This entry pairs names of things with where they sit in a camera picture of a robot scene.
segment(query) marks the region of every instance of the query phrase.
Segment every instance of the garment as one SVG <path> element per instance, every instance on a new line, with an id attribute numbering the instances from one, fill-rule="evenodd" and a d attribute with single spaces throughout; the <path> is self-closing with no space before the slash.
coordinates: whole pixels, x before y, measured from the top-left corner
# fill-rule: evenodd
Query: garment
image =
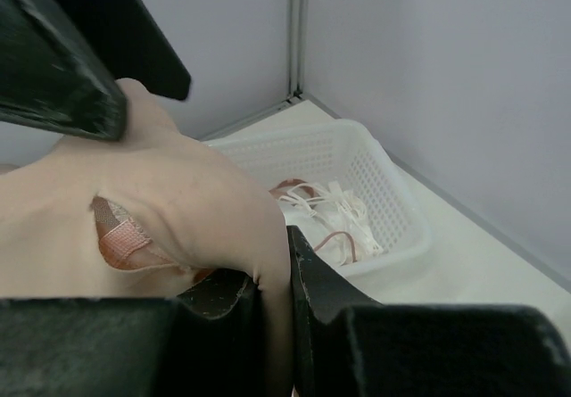
<path id="1" fill-rule="evenodd" d="M 40 161 L 0 175 L 0 297 L 170 297 L 200 269 L 242 270 L 261 290 L 268 395 L 288 395 L 290 260 L 277 203 L 226 157 L 182 136 L 140 83 L 118 83 L 129 101 L 122 142 L 64 136 Z M 153 241 L 129 264 L 112 266 L 99 250 L 117 225 L 95 224 L 105 201 L 117 223 L 128 218 Z"/>

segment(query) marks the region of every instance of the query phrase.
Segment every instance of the white plastic basket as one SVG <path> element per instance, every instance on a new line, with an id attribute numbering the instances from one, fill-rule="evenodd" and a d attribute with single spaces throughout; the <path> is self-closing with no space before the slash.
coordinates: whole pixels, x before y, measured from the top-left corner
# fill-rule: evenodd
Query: white plastic basket
<path id="1" fill-rule="evenodd" d="M 254 136 L 206 142 L 268 190 L 288 178 L 352 188 L 368 208 L 375 239 L 387 253 L 337 268 L 344 277 L 424 254 L 432 234 L 416 200 L 381 145 L 353 120 L 332 120 Z"/>

